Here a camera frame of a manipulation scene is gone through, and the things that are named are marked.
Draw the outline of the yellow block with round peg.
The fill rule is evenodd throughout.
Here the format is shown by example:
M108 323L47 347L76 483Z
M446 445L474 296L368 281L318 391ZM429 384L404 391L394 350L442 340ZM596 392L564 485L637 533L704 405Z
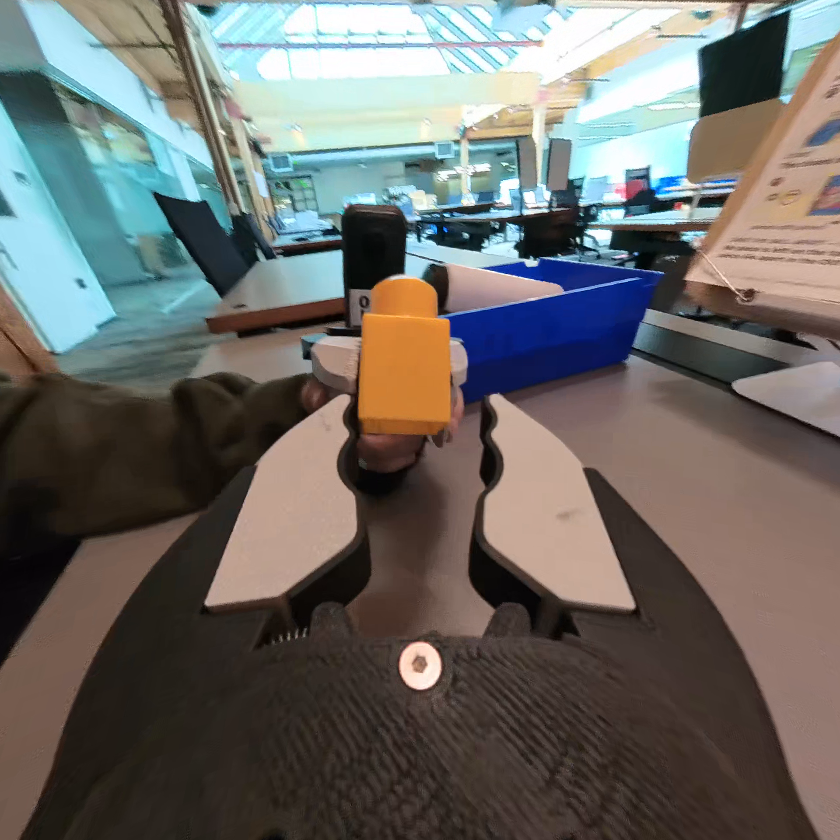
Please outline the yellow block with round peg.
M377 283L361 322L357 415L366 435L435 436L452 417L449 321L425 280Z

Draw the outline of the white cylinder black cap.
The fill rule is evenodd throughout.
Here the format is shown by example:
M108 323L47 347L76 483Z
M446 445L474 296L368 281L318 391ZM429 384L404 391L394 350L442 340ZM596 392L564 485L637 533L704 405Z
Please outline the white cylinder black cap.
M440 314L453 314L557 297L555 283L503 273L491 268L430 264L421 279L435 289Z

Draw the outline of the wood edged grey desk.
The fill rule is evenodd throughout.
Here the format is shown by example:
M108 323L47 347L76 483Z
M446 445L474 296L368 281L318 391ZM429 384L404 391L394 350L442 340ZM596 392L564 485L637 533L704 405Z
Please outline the wood edged grey desk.
M206 318L210 333L250 333L345 315L339 250L280 257L252 266Z

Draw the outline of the white board stand base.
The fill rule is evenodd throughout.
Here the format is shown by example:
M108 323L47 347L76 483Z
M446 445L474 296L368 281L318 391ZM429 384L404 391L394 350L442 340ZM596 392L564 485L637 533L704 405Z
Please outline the white board stand base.
M744 377L731 388L740 397L839 438L839 366L834 362Z

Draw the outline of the person's left forearm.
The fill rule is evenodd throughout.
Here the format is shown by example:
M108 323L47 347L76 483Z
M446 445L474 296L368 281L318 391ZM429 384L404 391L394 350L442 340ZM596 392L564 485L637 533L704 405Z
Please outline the person's left forearm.
M307 416L304 374L187 378L162 395L2 375L2 555L205 508Z

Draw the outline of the black red office chair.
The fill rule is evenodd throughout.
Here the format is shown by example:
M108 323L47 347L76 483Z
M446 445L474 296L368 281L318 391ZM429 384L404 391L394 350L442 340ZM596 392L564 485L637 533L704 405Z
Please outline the black red office chair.
M625 170L625 217L651 214L655 210L657 199L650 172L649 165Z

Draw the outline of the blue plastic bin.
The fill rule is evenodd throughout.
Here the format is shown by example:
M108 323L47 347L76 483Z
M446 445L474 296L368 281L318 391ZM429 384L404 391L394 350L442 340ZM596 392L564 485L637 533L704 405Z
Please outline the blue plastic bin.
M565 259L493 266L562 286L564 294L445 314L469 359L465 402L623 363L661 272Z

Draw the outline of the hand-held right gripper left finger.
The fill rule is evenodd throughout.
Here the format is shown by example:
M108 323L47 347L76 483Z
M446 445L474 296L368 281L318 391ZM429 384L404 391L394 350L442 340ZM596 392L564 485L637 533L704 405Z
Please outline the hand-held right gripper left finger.
M351 604L371 578L354 485L354 399L339 395L260 458L206 593L210 613L268 610L309 625L324 602Z

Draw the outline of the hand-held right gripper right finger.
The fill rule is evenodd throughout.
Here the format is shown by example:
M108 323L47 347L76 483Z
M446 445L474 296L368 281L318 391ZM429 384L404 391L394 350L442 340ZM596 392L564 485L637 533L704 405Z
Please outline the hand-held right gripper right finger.
M469 581L557 637L574 613L630 616L636 600L580 460L500 394L484 398Z

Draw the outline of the black tablet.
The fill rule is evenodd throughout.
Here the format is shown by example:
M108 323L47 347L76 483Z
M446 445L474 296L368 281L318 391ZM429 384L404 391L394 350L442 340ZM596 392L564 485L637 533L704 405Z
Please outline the black tablet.
M740 379L823 360L810 346L653 309L646 311L637 329L633 352L670 370L726 388Z

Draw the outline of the wide wooden pillar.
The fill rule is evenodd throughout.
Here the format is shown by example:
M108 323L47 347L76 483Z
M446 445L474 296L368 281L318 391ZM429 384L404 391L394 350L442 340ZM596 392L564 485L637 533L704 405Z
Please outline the wide wooden pillar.
M60 368L1 287L1 370L15 380L57 374Z

